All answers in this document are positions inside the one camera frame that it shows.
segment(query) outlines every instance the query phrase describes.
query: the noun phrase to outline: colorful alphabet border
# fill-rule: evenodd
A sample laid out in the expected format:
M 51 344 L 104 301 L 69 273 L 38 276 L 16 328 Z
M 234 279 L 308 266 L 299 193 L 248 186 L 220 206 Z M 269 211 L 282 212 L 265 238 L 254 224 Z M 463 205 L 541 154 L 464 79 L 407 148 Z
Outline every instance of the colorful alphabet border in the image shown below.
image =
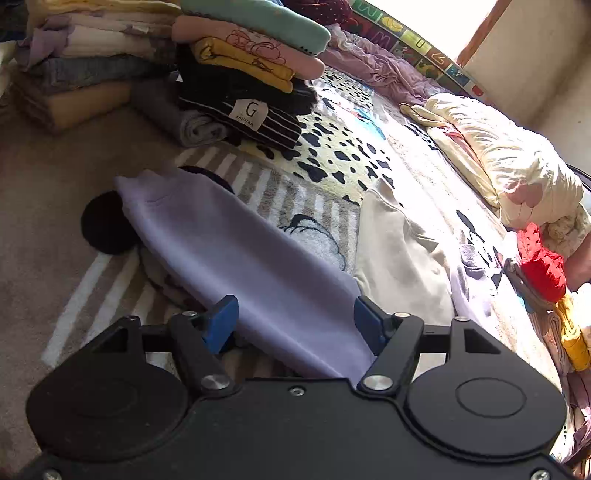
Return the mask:
M 452 93 L 491 103 L 484 90 L 458 64 L 392 15 L 365 0 L 355 0 L 351 7 L 353 15 L 343 25 L 345 30 L 404 58 Z

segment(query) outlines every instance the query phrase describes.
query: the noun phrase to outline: yellow cloth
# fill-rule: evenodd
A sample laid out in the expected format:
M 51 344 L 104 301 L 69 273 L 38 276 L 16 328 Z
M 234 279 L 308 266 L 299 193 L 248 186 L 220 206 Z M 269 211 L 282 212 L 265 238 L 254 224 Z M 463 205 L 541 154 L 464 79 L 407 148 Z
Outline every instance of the yellow cloth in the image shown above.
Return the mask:
M 111 10 L 116 12 L 145 12 L 153 14 L 168 14 L 175 17 L 181 14 L 181 9 L 171 2 L 158 0 L 27 0 L 29 17 L 27 33 L 33 33 L 33 28 L 45 23 L 49 15 L 72 12 L 74 10 L 97 11 Z
M 587 370 L 591 367 L 591 358 L 589 356 L 589 350 L 587 350 L 587 344 L 581 333 L 581 329 L 574 321 L 573 300 L 568 292 L 562 300 L 556 304 L 554 311 L 562 322 L 560 337 L 562 346 L 564 347 L 564 350 L 566 350 L 570 362 L 573 364 L 573 367 L 577 372 Z
M 285 93 L 293 90 L 291 68 L 257 57 L 219 38 L 202 38 L 193 44 L 192 50 L 199 63 L 241 70 Z
M 11 71 L 16 106 L 52 132 L 60 132 L 129 102 L 131 82 L 103 82 L 43 95 L 25 74 Z

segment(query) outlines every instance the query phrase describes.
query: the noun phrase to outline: striped rug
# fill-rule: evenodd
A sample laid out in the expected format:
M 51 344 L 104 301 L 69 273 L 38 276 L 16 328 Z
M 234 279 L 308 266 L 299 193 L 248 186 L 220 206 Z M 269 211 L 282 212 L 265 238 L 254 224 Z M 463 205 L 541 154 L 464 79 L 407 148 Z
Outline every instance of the striped rug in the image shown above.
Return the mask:
M 337 243 L 344 259 L 343 270 L 351 272 L 358 231 L 357 206 L 224 142 L 185 150 L 175 164 L 198 166 L 220 175 L 241 201 L 273 225 L 283 227 L 286 234 L 290 233 L 286 227 L 294 215 L 315 220 Z M 56 367 L 121 316 L 137 315 L 143 324 L 153 325 L 164 323 L 179 311 L 147 281 L 137 251 L 116 257 L 98 254 L 57 319 L 42 361 Z M 174 372 L 169 353 L 149 353 L 147 359 Z M 223 363 L 237 380 L 293 375 L 251 345 L 227 352 Z

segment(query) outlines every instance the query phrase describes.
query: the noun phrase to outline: red cloth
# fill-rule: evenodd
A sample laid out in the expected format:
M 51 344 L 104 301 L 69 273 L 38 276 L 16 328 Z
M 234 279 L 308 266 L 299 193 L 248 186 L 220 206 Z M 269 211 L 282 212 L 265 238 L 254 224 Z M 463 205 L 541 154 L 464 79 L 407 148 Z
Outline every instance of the red cloth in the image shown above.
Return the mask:
M 564 258 L 542 246 L 540 227 L 530 223 L 517 233 L 521 270 L 546 300 L 556 303 L 566 294 Z
M 320 25 L 343 23 L 353 11 L 346 0 L 282 0 L 285 7 Z

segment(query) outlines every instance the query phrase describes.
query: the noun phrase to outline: mint green folded shirt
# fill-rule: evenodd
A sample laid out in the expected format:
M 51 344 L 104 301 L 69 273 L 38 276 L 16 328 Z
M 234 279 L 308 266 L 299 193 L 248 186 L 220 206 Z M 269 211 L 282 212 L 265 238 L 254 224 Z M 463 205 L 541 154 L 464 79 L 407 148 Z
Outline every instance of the mint green folded shirt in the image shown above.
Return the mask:
M 324 51 L 330 32 L 315 21 L 267 0 L 181 0 L 183 12 L 233 22 L 308 55 Z

